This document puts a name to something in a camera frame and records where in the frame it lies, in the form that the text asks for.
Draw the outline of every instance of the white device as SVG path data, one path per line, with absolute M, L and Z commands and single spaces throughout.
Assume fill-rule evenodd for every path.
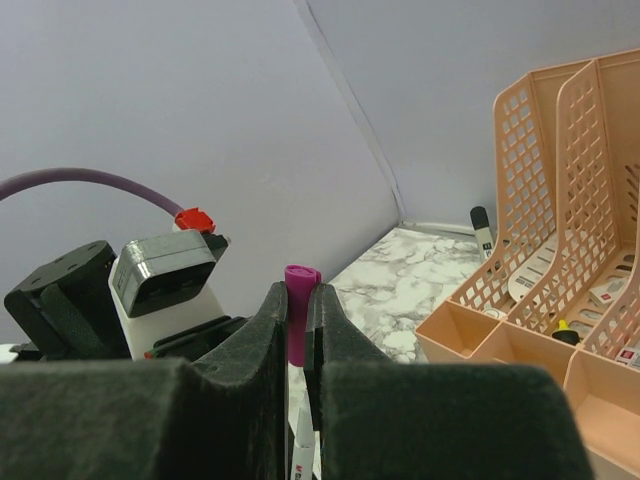
M 627 280 L 626 278 L 616 278 L 604 285 L 593 287 L 589 290 L 591 300 L 600 308 L 607 308 L 622 294 Z
M 123 248 L 111 267 L 109 290 L 131 358 L 143 359 L 159 340 L 224 315 L 207 282 L 215 262 L 196 230 Z
M 291 480 L 311 480 L 315 447 L 316 437 L 313 432 L 309 395 L 305 391 L 298 413 L 298 425 L 291 459 Z
M 640 349 L 624 347 L 620 350 L 620 353 L 618 353 L 616 362 L 640 369 Z
M 565 230 L 565 238 L 571 242 L 572 250 L 575 250 L 578 246 L 578 237 L 574 238 L 574 232 L 571 230 Z M 587 238 L 586 232 L 580 232 L 580 238 L 584 240 Z M 592 246 L 594 241 L 589 238 L 589 246 Z M 515 301 L 519 301 L 524 297 L 533 286 L 543 277 L 543 275 L 551 267 L 553 257 L 558 249 L 558 236 L 557 232 L 552 233 L 546 242 L 533 252 L 533 254 L 527 258 L 522 265 L 520 265 L 509 277 L 507 281 L 507 289 L 509 295 Z M 584 247 L 580 248 L 580 256 L 584 257 L 586 250 Z M 562 252 L 563 257 L 568 257 L 568 249 Z M 549 293 L 548 288 L 544 288 L 545 293 Z
M 473 231 L 476 234 L 476 242 L 478 250 L 482 256 L 482 260 L 487 260 L 493 253 L 493 236 L 491 235 L 491 226 L 489 225 L 489 217 L 484 207 L 473 207 L 470 212 Z

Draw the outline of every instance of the marker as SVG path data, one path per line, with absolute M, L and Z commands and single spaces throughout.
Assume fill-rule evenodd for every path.
M 293 444 L 291 460 L 291 480 L 311 480 L 313 477 L 313 456 L 316 448 L 316 437 L 311 423 L 311 408 L 306 390 L 298 413 L 298 426 Z
M 311 267 L 289 265 L 284 269 L 284 282 L 289 297 L 289 362 L 304 366 L 304 334 L 311 291 L 322 281 L 319 271 Z
M 477 206 L 471 209 L 471 224 L 476 234 L 478 250 L 483 260 L 487 260 L 493 253 L 493 237 L 489 228 L 489 217 L 484 207 Z
M 558 322 L 558 329 L 551 334 L 556 340 L 568 343 L 569 345 L 577 345 L 580 343 L 580 335 L 575 330 L 569 328 L 567 321 L 562 319 Z
M 11 363 L 18 358 L 18 354 L 13 350 L 15 347 L 17 345 L 0 345 L 0 364 Z

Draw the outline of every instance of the white marker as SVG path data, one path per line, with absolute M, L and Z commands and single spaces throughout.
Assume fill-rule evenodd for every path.
M 11 351 L 13 347 L 17 347 L 17 346 L 18 345 L 10 345 L 10 344 L 0 345 L 0 364 L 11 363 L 16 358 L 18 358 L 18 354 Z
M 473 207 L 471 209 L 471 224 L 476 233 L 478 250 L 483 260 L 487 260 L 493 253 L 493 237 L 489 228 L 489 217 L 484 207 Z
M 291 480 L 311 480 L 313 478 L 313 456 L 316 448 L 316 436 L 313 433 L 311 407 L 306 390 L 298 413 L 298 426 L 293 444 L 291 460 Z

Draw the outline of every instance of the yellow marker cap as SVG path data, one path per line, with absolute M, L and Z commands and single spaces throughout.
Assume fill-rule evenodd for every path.
M 569 324 L 564 318 L 558 322 L 558 330 L 569 330 Z

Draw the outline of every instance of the black marker cap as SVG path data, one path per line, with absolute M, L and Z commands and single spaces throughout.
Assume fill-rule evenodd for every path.
M 473 207 L 471 209 L 471 224 L 474 230 L 480 230 L 481 228 L 489 228 L 489 217 L 487 217 L 487 210 L 482 206 Z

